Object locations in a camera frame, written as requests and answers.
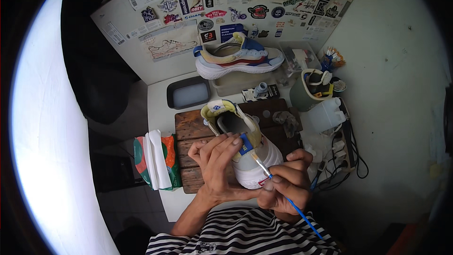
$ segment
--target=sneaker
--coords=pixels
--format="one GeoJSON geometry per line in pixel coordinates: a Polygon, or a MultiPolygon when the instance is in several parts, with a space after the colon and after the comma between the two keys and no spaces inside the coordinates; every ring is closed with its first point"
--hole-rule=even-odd
{"type": "Polygon", "coordinates": [[[165,40],[162,41],[162,46],[161,47],[149,47],[149,51],[151,52],[151,55],[153,56],[154,59],[161,58],[166,55],[178,53],[181,51],[186,51],[189,50],[197,45],[197,42],[177,42],[173,40],[165,40]]]}
{"type": "Polygon", "coordinates": [[[280,50],[263,47],[242,32],[219,45],[202,45],[193,50],[201,77],[214,80],[232,71],[265,73],[277,69],[284,60],[280,50]]]}
{"type": "Polygon", "coordinates": [[[216,136],[232,132],[241,135],[244,145],[231,160],[238,182],[247,189],[258,189],[268,179],[263,169],[252,158],[254,151],[266,167],[283,163],[280,150],[260,131],[257,122],[244,114],[237,104],[227,99],[209,102],[201,109],[201,116],[216,136]]]}

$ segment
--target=black and white striped shirt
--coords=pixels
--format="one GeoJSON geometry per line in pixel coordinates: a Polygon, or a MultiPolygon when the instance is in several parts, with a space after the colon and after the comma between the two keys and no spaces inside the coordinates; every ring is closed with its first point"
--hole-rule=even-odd
{"type": "Polygon", "coordinates": [[[151,237],[146,255],[151,254],[338,254],[335,241],[315,223],[320,240],[301,219],[296,224],[279,220],[266,210],[230,208],[209,213],[200,233],[151,237]]]}

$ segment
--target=blue paintbrush handle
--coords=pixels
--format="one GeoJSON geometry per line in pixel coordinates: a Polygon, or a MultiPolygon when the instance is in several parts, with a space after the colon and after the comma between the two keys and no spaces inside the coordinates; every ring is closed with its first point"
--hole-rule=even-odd
{"type": "Polygon", "coordinates": [[[299,213],[299,215],[302,216],[303,220],[307,222],[307,224],[309,225],[309,227],[311,229],[313,229],[314,233],[316,233],[316,235],[321,239],[321,240],[324,240],[323,237],[319,234],[319,232],[314,228],[314,226],[310,223],[310,221],[305,217],[305,215],[303,214],[303,212],[296,206],[296,204],[294,204],[293,201],[289,200],[288,197],[285,196],[285,198],[291,203],[291,205],[294,207],[294,209],[296,209],[296,211],[299,213]]]}

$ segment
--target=hand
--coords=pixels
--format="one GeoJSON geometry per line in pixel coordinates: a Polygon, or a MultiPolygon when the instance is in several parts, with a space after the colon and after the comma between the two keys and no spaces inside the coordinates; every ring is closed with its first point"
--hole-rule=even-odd
{"type": "Polygon", "coordinates": [[[249,200],[258,196],[259,190],[234,187],[227,181],[225,170],[232,157],[242,146],[239,134],[227,133],[215,137],[209,143],[206,140],[192,144],[188,155],[198,163],[203,175],[204,185],[197,195],[202,202],[214,207],[220,203],[235,200],[249,200]]]}
{"type": "Polygon", "coordinates": [[[288,154],[286,159],[287,162],[269,168],[273,177],[266,181],[257,201],[263,209],[298,215],[285,196],[303,211],[310,198],[307,168],[313,161],[313,155],[303,149],[297,149],[288,154]]]}

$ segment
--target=plastic jug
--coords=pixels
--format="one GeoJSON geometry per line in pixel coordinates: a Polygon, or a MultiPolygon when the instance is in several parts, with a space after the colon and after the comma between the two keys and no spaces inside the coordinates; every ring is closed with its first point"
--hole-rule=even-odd
{"type": "Polygon", "coordinates": [[[346,121],[343,111],[340,110],[341,100],[338,98],[322,101],[314,108],[300,114],[302,128],[307,133],[320,133],[338,126],[346,121]]]}

